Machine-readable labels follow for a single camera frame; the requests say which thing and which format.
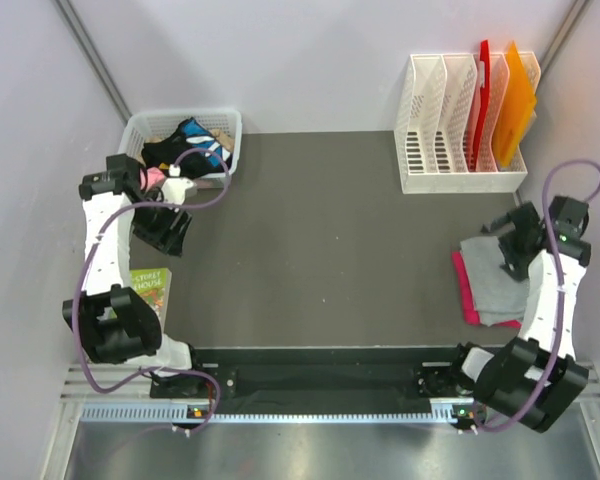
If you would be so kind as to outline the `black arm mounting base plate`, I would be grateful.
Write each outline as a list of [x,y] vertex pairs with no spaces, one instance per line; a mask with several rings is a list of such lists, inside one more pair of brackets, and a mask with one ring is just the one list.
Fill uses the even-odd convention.
[[454,396],[456,347],[206,348],[194,365],[221,386],[220,414],[428,413]]

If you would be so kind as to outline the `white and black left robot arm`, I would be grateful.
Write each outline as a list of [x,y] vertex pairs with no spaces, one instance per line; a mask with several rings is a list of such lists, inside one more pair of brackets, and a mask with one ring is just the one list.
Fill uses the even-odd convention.
[[191,217],[179,207],[196,189],[182,177],[150,184],[148,170],[126,154],[108,157],[105,171],[84,176],[78,191],[86,275],[78,298],[62,306],[90,362],[160,367],[189,397],[204,390],[207,374],[193,363],[191,347],[166,335],[155,308],[133,289],[130,240],[137,236],[166,255],[181,255]]

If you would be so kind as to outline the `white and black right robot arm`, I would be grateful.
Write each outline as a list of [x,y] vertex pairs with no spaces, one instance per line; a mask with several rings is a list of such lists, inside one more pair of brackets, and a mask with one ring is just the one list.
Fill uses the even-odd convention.
[[588,209],[556,196],[543,222],[526,202],[484,226],[481,236],[462,241],[455,258],[479,316],[516,321],[519,330],[494,353],[473,343],[459,346],[447,384],[536,432],[548,430],[589,379],[572,340],[577,291],[591,257],[582,238]]

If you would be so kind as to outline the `grey t shirt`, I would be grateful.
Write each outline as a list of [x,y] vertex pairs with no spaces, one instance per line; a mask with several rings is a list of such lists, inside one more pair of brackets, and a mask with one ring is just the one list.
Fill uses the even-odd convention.
[[521,323],[527,305],[529,280],[514,280],[503,268],[504,257],[496,237],[473,237],[460,242],[472,302],[486,326]]

